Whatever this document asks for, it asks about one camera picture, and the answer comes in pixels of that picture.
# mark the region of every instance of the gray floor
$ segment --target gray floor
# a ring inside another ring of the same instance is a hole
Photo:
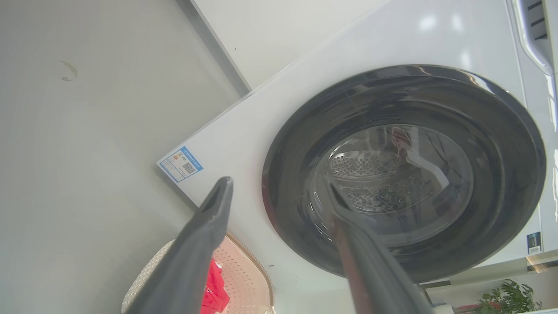
[[[155,162],[233,104],[175,0],[0,2],[0,312],[119,313],[192,215]]]

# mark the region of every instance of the green plant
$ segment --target green plant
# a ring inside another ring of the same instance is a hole
[[[483,294],[478,300],[477,314],[514,314],[538,311],[542,302],[533,301],[533,289],[526,284],[517,284],[511,279],[506,279],[502,286],[492,289],[491,293]]]

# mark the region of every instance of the door glass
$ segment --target door glass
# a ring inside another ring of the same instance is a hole
[[[312,208],[327,201],[330,175],[388,246],[432,237],[465,210],[473,173],[465,152],[447,136],[421,126],[372,127],[344,139],[312,176]]]

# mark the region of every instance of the perforated basket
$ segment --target perforated basket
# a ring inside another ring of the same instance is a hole
[[[147,278],[167,253],[174,240],[165,244],[147,263],[122,301],[122,313],[128,309]],[[269,276],[257,259],[233,235],[227,236],[213,252],[215,261],[223,267],[225,290],[230,296],[226,314],[275,314]]]

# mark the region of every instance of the washing machine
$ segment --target washing machine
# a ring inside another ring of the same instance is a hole
[[[391,0],[157,164],[197,205],[234,179],[229,229],[278,311],[350,301],[324,177],[418,283],[558,249],[557,12],[541,37],[535,4]]]

